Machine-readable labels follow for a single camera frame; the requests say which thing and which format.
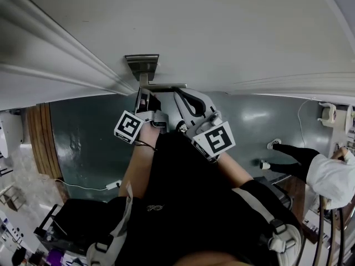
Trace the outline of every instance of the person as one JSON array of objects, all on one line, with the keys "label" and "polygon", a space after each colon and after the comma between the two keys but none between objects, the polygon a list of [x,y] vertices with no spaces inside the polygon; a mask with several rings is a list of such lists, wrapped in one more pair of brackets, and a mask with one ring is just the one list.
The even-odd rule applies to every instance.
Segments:
[{"label": "person", "polygon": [[338,149],[330,159],[314,149],[281,144],[280,139],[269,142],[267,148],[290,155],[297,163],[279,165],[261,160],[260,168],[298,177],[325,197],[325,209],[344,207],[353,198],[355,157],[346,148]]},{"label": "person", "polygon": [[272,237],[272,226],[232,191],[249,192],[275,218],[300,229],[270,189],[225,152],[209,163],[180,132],[159,135],[146,123],[139,141],[119,197],[109,202],[119,221],[133,195],[116,265],[279,265],[276,252],[261,242]]}]

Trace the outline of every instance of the white cable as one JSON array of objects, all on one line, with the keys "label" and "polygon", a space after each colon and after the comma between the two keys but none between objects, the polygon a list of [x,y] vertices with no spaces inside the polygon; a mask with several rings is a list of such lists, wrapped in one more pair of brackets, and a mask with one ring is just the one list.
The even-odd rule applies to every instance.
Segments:
[{"label": "white cable", "polygon": [[54,181],[60,181],[60,182],[63,182],[65,185],[74,186],[74,187],[79,187],[79,188],[86,189],[86,190],[96,190],[96,191],[104,191],[104,190],[107,190],[107,188],[103,188],[103,189],[86,188],[86,187],[83,187],[83,186],[80,186],[80,185],[68,184],[68,183],[66,183],[66,182],[64,182],[63,180],[60,180],[60,179],[58,179],[58,178],[54,179]]},{"label": "white cable", "polygon": [[298,113],[297,113],[298,122],[300,123],[300,128],[301,128],[302,141],[303,141],[303,144],[304,144],[305,147],[306,147],[306,143],[305,143],[305,140],[304,140],[304,138],[303,138],[302,124],[301,124],[301,119],[300,119],[300,111],[301,111],[301,108],[303,107],[303,105],[304,105],[306,102],[311,101],[311,100],[315,100],[315,99],[316,99],[316,98],[311,98],[311,99],[306,100],[303,104],[301,104],[300,108],[298,109]]}]

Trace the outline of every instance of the person in white shirt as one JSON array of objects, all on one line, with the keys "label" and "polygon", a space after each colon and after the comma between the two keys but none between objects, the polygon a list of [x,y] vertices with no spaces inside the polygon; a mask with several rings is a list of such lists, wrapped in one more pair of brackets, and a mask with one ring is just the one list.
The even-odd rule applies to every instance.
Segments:
[{"label": "person in white shirt", "polygon": [[290,155],[298,163],[279,165],[261,160],[260,168],[286,173],[303,180],[316,193],[327,199],[325,209],[344,207],[353,198],[355,157],[346,148],[341,147],[331,158],[326,158],[314,149],[283,145],[280,139],[268,143],[267,148]]}]

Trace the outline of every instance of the gray floor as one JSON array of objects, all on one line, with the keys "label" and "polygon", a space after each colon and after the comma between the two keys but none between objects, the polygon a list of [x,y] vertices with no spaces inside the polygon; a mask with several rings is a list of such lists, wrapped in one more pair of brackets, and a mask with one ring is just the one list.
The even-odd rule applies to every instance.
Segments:
[{"label": "gray floor", "polygon": [[[297,111],[303,99],[263,95],[227,95],[208,93],[222,117],[229,121],[236,146],[229,154],[253,177],[265,175],[270,181],[282,174],[262,172],[259,159],[275,163],[293,163],[291,157],[266,149],[276,137],[284,144],[303,147]],[[169,112],[172,126],[179,122],[179,113],[170,93],[159,94],[162,109]],[[91,188],[122,179],[132,146],[114,137],[113,129],[123,110],[132,110],[135,96],[94,96],[51,103],[52,127],[58,160],[67,183]],[[328,155],[332,129],[317,121],[322,108],[309,101],[300,117],[306,146]],[[109,200],[117,190],[87,191],[69,187],[73,198]]]}]

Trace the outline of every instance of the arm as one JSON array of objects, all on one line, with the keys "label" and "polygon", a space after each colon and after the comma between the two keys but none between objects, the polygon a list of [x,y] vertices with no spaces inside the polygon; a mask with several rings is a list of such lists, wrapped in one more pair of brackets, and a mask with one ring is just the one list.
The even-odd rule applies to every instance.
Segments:
[{"label": "arm", "polygon": [[[139,135],[139,140],[155,147],[160,129],[145,123]],[[154,150],[147,146],[135,146],[129,162],[127,171],[122,180],[118,196],[126,197],[128,192],[126,186],[130,182],[133,196],[142,199],[148,187],[151,164],[153,162]]]},{"label": "arm", "polygon": [[344,147],[341,147],[340,149],[338,149],[333,156],[331,157],[332,160],[337,160],[340,157],[345,157],[345,155],[347,154],[348,150]]},{"label": "arm", "polygon": [[227,153],[222,153],[218,159],[219,170],[229,179],[233,188],[240,187],[253,178]]}]

